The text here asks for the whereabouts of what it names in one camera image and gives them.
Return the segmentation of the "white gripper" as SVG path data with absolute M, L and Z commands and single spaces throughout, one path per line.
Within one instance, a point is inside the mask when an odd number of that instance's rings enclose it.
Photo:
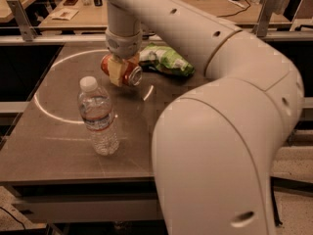
M 106 45 L 115 56 L 108 60 L 109 77 L 112 84 L 121 87 L 123 76 L 126 72 L 126 63 L 121 59 L 138 65 L 140 59 L 140 47 L 142 44 L 142 33 L 138 32 L 132 36 L 120 36 L 106 30 Z

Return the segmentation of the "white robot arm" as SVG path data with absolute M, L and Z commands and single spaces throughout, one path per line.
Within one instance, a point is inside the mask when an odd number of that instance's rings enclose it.
M 301 115 L 298 69 L 253 34 L 180 0 L 107 1 L 112 53 L 136 53 L 140 21 L 208 80 L 170 103 L 153 132 L 168 235 L 276 235 L 270 174 Z

